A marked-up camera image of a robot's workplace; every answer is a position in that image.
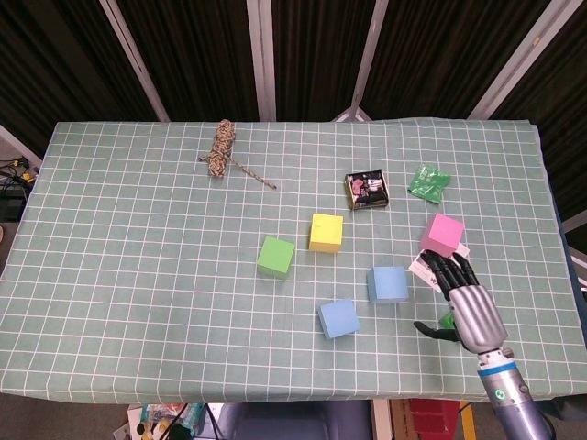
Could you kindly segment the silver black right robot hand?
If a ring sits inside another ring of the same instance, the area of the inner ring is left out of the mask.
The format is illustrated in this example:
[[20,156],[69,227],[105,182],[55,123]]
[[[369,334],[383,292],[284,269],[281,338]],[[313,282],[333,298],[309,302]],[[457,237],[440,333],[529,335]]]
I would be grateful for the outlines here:
[[423,261],[431,268],[437,285],[449,304],[454,327],[433,329],[415,321],[414,327],[424,336],[459,342],[475,355],[502,348],[507,332],[492,295],[481,285],[470,262],[458,253],[451,258],[426,249]]

